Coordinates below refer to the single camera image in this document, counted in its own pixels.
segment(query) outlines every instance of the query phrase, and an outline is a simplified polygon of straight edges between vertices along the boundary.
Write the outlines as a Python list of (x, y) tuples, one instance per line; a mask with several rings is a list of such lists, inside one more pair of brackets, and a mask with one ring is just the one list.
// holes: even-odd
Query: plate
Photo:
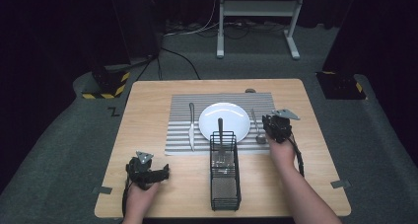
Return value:
[(199, 117), (199, 129), (206, 139), (214, 131), (219, 131), (218, 118), (222, 118), (224, 131), (233, 131), (237, 142), (243, 140), (249, 132), (248, 114), (239, 106), (230, 103), (217, 103), (203, 110)]

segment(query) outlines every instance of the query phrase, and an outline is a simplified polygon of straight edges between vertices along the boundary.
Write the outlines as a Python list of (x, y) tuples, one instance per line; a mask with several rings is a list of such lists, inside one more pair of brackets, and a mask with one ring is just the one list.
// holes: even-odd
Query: metal utensil holder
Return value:
[(233, 131), (223, 131), (222, 136), (215, 131), (210, 136), (210, 182), (212, 210), (240, 208), (240, 168)]

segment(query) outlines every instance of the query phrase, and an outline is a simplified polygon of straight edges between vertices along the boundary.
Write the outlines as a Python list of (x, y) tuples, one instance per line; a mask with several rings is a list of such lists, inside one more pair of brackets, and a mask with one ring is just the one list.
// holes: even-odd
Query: shelf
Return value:
[(296, 1), (229, 1), (224, 2), (224, 16), (292, 17)]

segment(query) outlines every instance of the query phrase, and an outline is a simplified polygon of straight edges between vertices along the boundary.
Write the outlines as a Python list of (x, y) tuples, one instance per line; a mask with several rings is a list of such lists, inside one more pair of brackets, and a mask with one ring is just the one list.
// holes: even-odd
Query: wooden table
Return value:
[(298, 79), (143, 81), (132, 86), (129, 100), (104, 176), (95, 209), (98, 217), (121, 217), (126, 180), (125, 164), (135, 151), (154, 154), (152, 170), (170, 164), (171, 175), (162, 182), (148, 217), (272, 217), (290, 216), (280, 180), (268, 155), (240, 155), (241, 192), (238, 211), (213, 211), (210, 205), (209, 156), (166, 156), (165, 144), (172, 95), (243, 93), (252, 88), (271, 93), (277, 110), (289, 109), (293, 132), (305, 162), (307, 181), (339, 216), (350, 214), (344, 189), (316, 121), (302, 81)]

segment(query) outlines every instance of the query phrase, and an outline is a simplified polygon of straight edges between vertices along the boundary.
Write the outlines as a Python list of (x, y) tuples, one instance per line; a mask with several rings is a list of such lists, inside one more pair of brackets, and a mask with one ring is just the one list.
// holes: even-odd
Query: placemat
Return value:
[[(189, 103), (194, 103), (194, 152), (188, 139)], [(268, 153), (268, 144), (257, 144), (255, 141), (256, 129), (251, 108), (254, 109), (260, 133), (264, 133), (261, 117), (274, 110), (273, 97), (270, 93), (182, 94), (172, 97), (166, 155), (209, 155), (209, 140), (200, 132), (199, 117), (203, 110), (216, 103), (235, 104), (243, 108), (249, 116), (251, 126), (248, 135), (237, 143), (239, 154)]]

